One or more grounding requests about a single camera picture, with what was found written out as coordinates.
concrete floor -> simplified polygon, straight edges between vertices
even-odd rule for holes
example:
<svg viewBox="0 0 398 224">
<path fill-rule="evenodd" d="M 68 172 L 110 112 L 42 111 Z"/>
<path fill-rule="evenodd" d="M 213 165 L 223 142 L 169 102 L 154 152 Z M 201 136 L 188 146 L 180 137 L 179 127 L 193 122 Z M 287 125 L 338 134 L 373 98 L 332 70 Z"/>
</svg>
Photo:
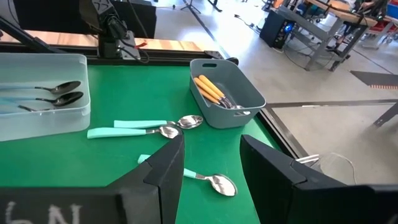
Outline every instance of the concrete floor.
<svg viewBox="0 0 398 224">
<path fill-rule="evenodd" d="M 182 3 L 168 2 L 170 6 Z M 264 13 L 260 8 L 256 10 L 255 4 L 220 0 L 219 7 L 224 11 L 219 13 L 207 1 L 193 1 L 202 12 L 199 18 L 221 50 L 239 59 L 239 67 L 268 103 L 398 98 L 398 91 L 369 88 L 349 72 L 396 71 L 398 45 L 385 45 L 378 51 L 357 46 L 355 50 L 360 54 L 352 51 L 351 58 L 335 72 L 327 69 L 307 72 L 285 54 L 269 48 L 257 33 L 234 18 L 234 14 L 239 14 L 246 22 L 257 24 Z M 159 8 L 157 15 L 156 38 L 213 41 L 188 9 Z M 295 48 L 300 44 L 293 41 L 289 46 Z M 293 52 L 287 54 L 301 65 L 307 60 Z M 381 184 L 398 183 L 398 117 L 379 129 L 371 124 L 390 106 L 276 108 L 274 111 L 309 154 L 341 154 L 353 162 L 358 183 Z"/>
</svg>

plastic tray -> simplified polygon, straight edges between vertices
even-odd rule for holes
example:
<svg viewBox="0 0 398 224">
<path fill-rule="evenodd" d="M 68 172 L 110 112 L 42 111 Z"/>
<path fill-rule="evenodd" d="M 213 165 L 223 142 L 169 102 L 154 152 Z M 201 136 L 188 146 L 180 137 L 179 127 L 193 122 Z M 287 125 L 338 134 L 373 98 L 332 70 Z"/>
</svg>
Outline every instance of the plastic tray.
<svg viewBox="0 0 398 224">
<path fill-rule="evenodd" d="M 190 89 L 207 123 L 214 128 L 233 128 L 247 124 L 266 105 L 266 100 L 233 62 L 195 59 L 190 64 Z M 226 109 L 205 99 L 193 78 L 205 75 L 232 102 L 243 109 Z"/>
<path fill-rule="evenodd" d="M 87 62 L 73 54 L 0 54 L 0 84 L 55 87 L 68 81 L 81 81 L 73 91 L 82 91 L 78 101 L 57 110 L 0 114 L 0 141 L 31 138 L 49 134 L 81 131 L 90 125 L 90 92 Z M 0 90 L 1 96 L 56 98 L 45 90 Z M 22 101 L 37 110 L 53 108 L 42 101 Z"/>
</svg>

green table surface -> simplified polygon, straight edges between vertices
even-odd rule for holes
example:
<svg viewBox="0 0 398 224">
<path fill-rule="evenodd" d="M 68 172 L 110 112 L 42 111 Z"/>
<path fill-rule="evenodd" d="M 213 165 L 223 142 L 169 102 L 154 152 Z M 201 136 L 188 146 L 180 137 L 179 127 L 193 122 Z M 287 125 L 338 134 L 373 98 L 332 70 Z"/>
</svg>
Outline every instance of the green table surface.
<svg viewBox="0 0 398 224">
<path fill-rule="evenodd" d="M 176 121 L 201 115 L 189 76 L 189 67 L 89 66 L 90 128 L 112 127 L 115 119 Z M 225 197 L 208 182 L 184 178 L 177 223 L 259 223 L 239 157 L 242 134 L 277 148 L 259 120 L 232 129 L 203 123 L 184 133 L 185 167 L 203 175 L 227 175 L 238 194 Z M 160 134 L 87 139 L 86 131 L 80 131 L 0 142 L 0 186 L 105 186 L 135 168 L 140 154 L 152 154 L 167 141 Z"/>
</svg>

teal-handled spoon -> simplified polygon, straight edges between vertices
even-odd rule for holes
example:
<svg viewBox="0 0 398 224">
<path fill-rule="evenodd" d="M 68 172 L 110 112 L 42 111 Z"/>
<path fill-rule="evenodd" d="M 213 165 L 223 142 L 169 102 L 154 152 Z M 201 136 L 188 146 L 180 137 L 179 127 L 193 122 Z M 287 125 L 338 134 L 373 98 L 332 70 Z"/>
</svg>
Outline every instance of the teal-handled spoon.
<svg viewBox="0 0 398 224">
<path fill-rule="evenodd" d="M 179 134 L 183 134 L 178 128 L 172 126 L 161 126 L 159 129 L 129 129 L 129 128 L 93 128 L 87 131 L 87 138 L 110 138 L 141 136 L 145 134 L 160 133 L 163 136 L 172 139 Z"/>
<path fill-rule="evenodd" d="M 138 158 L 138 164 L 141 164 L 146 159 L 148 159 L 150 155 L 141 154 Z M 236 188 L 234 182 L 226 177 L 223 174 L 214 174 L 211 176 L 204 176 L 198 174 L 192 170 L 184 169 L 184 177 L 189 177 L 198 180 L 208 180 L 211 182 L 211 186 L 220 194 L 225 196 L 235 196 L 238 193 L 238 189 Z"/>
<path fill-rule="evenodd" d="M 45 98 L 35 98 L 35 97 L 0 97 L 0 99 L 7 100 L 7 101 L 29 101 L 29 100 L 40 100 L 45 101 L 53 104 L 54 106 L 66 106 L 71 103 L 76 102 L 83 96 L 83 93 L 80 91 L 71 92 L 64 94 L 57 99 L 50 100 Z"/>
<path fill-rule="evenodd" d="M 42 87 L 42 86 L 0 85 L 0 90 L 36 89 L 36 90 L 47 90 L 47 91 L 51 92 L 52 94 L 64 94 L 64 93 L 67 93 L 69 91 L 76 89 L 78 86 L 80 86 L 79 81 L 71 81 L 71 82 L 62 83 L 61 85 L 58 85 L 54 88 L 47 88 L 47 87 Z"/>
<path fill-rule="evenodd" d="M 187 115 L 174 121 L 114 121 L 114 128 L 151 128 L 162 125 L 177 125 L 183 129 L 191 129 L 202 124 L 203 118 L 198 115 Z"/>
</svg>

black box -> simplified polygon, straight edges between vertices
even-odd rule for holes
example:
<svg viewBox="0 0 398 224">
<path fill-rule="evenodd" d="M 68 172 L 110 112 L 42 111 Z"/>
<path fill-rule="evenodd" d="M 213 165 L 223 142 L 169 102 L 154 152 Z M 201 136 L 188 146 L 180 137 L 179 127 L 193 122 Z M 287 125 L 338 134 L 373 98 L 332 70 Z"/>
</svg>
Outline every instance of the black box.
<svg viewBox="0 0 398 224">
<path fill-rule="evenodd" d="M 270 11 L 261 29 L 260 37 L 268 46 L 281 49 L 293 26 L 294 21 L 286 19 L 275 11 Z"/>
</svg>

